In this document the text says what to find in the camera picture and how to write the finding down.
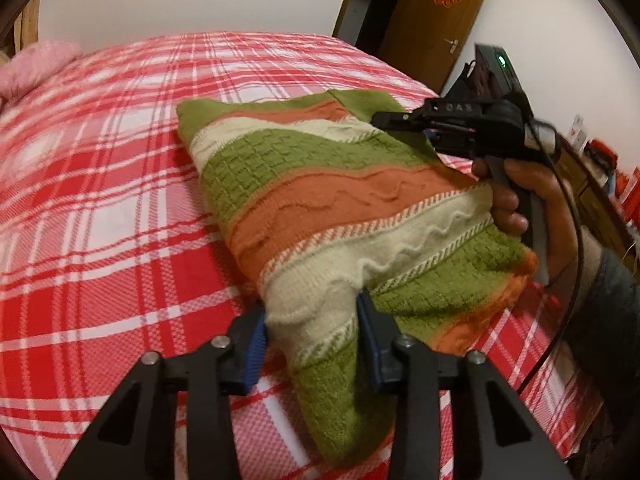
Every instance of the red plaid bedsheet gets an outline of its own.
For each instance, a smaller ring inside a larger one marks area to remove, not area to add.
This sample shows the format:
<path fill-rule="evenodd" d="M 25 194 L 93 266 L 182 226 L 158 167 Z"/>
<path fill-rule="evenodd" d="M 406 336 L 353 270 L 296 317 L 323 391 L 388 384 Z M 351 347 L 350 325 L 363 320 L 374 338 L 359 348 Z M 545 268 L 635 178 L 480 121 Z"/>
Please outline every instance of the red plaid bedsheet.
<path fill-rule="evenodd" d="M 84 56 L 0 116 L 0 425 L 40 480 L 55 478 L 145 350 L 192 351 L 224 332 L 252 293 L 202 206 L 175 106 L 330 88 L 381 89 L 407 108 L 434 95 L 334 38 L 187 34 Z M 446 162 L 470 170 L 469 161 Z M 558 317 L 530 286 L 476 348 L 518 383 Z M 526 402 L 566 456 L 600 401 L 566 350 L 554 363 Z M 322 463 L 274 351 L 252 394 L 231 406 L 246 480 L 386 476 L 390 441 L 352 470 Z M 447 395 L 441 406 L 446 478 Z M 184 418 L 181 406 L 177 478 L 186 476 Z"/>

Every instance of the silver bolt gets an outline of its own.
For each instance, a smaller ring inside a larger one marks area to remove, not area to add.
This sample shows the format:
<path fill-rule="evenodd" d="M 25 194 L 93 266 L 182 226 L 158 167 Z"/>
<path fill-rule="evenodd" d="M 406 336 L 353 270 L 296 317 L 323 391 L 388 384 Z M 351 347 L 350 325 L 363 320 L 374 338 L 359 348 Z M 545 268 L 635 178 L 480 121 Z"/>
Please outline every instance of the silver bolt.
<path fill-rule="evenodd" d="M 472 350 L 466 354 L 466 358 L 469 359 L 475 365 L 481 365 L 486 361 L 486 355 L 479 350 Z"/>
<path fill-rule="evenodd" d="M 160 354 L 158 352 L 154 352 L 153 350 L 143 353 L 142 357 L 140 358 L 142 364 L 147 366 L 156 364 L 159 359 Z"/>
<path fill-rule="evenodd" d="M 231 344 L 231 339 L 226 335 L 217 335 L 211 340 L 213 348 L 226 348 Z"/>
<path fill-rule="evenodd" d="M 400 334 L 394 339 L 394 342 L 400 348 L 411 348 L 415 345 L 415 339 L 408 334 Z"/>

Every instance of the striped knit sweater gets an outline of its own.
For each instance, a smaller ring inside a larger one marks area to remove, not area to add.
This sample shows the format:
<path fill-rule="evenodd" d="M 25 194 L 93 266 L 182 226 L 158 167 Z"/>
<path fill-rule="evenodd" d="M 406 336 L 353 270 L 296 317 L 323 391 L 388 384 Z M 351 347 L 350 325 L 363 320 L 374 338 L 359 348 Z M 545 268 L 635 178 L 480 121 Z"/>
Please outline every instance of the striped knit sweater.
<path fill-rule="evenodd" d="M 378 110 L 402 107 L 375 91 L 178 106 L 206 202 L 336 466 L 366 458 L 393 422 L 357 357 L 362 287 L 403 331 L 462 354 L 536 266 L 492 223 L 488 185 L 445 167 L 425 141 L 412 148 L 371 126 Z"/>

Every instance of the knitted fabric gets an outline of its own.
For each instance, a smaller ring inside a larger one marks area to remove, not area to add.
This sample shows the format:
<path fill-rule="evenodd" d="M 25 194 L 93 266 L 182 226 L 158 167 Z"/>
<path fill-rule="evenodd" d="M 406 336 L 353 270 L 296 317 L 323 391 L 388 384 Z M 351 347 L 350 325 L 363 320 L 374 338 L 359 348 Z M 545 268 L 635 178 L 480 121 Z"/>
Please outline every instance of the knitted fabric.
<path fill-rule="evenodd" d="M 207 203 L 334 466 L 366 458 L 393 422 L 358 358 L 363 286 L 404 332 L 462 354 L 536 267 L 494 226 L 490 187 L 445 167 L 423 137 L 411 147 L 368 124 L 379 110 L 402 107 L 375 91 L 178 106 Z"/>

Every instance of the wooden door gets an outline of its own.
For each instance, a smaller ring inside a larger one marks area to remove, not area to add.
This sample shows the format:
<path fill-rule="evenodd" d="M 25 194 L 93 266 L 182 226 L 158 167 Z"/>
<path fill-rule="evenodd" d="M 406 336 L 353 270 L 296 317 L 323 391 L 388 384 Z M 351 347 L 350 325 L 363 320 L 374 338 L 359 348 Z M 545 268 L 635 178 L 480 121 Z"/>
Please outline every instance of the wooden door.
<path fill-rule="evenodd" d="M 440 93 L 483 0 L 398 0 L 378 57 Z"/>

